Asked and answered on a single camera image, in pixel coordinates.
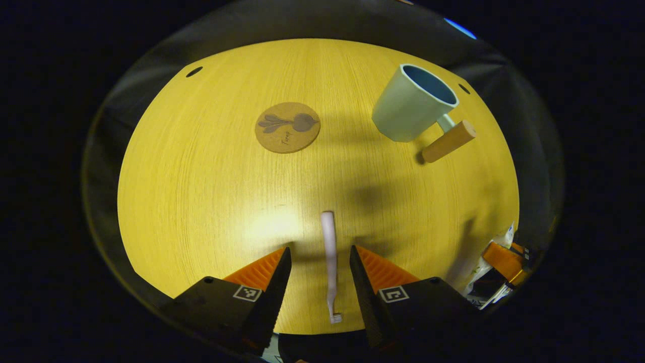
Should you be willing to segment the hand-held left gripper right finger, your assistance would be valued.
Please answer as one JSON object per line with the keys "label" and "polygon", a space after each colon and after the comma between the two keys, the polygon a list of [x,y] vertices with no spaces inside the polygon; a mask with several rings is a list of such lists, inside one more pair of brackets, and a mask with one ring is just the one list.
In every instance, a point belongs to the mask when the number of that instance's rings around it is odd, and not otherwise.
{"label": "hand-held left gripper right finger", "polygon": [[361,246],[352,246],[350,268],[374,349],[460,342],[479,322],[479,310],[439,277],[417,278]]}

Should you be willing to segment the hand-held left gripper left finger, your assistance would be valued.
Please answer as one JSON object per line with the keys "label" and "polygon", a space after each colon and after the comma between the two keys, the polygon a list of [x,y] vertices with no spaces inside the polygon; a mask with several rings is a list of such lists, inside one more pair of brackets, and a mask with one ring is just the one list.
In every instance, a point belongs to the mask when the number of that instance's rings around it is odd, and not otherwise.
{"label": "hand-held left gripper left finger", "polygon": [[161,311],[219,347],[261,355],[270,345],[291,270],[290,248],[283,247],[225,278],[205,276]]}

